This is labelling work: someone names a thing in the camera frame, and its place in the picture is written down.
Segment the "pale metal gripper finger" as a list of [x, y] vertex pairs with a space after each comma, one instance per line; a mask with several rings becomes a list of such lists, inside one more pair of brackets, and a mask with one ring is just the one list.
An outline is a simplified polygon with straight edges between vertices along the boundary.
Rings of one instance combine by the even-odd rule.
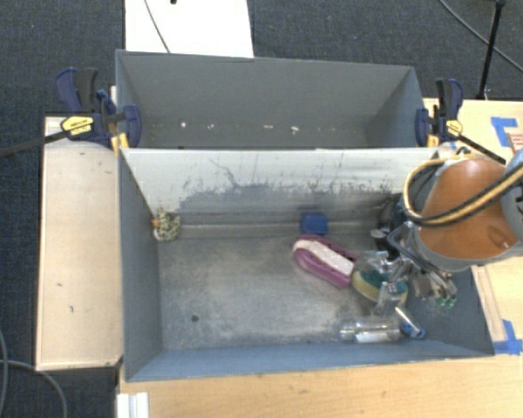
[[404, 332], [419, 332], [420, 326], [404, 306], [396, 306], [395, 313], [400, 320]]
[[397, 307], [406, 302], [409, 287], [406, 280], [407, 264], [404, 262], [389, 265], [385, 269], [377, 270], [378, 295], [373, 313], [379, 317], [392, 316]]

